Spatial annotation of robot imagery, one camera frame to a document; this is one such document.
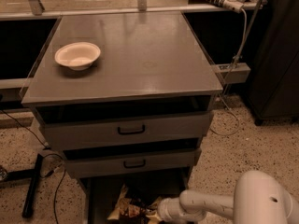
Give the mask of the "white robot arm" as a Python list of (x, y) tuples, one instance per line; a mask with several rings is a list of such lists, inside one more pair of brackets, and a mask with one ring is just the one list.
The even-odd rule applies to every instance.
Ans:
[(275, 178), (260, 171), (240, 176), (233, 196), (186, 189), (158, 205), (158, 215), (165, 222), (199, 222), (207, 212), (234, 224), (299, 224), (299, 202)]

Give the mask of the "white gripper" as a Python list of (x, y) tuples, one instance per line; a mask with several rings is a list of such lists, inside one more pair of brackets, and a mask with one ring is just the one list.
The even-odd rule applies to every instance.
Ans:
[(206, 217), (204, 210), (185, 207), (179, 197), (163, 199), (158, 204), (157, 213), (163, 222), (170, 224), (197, 224)]

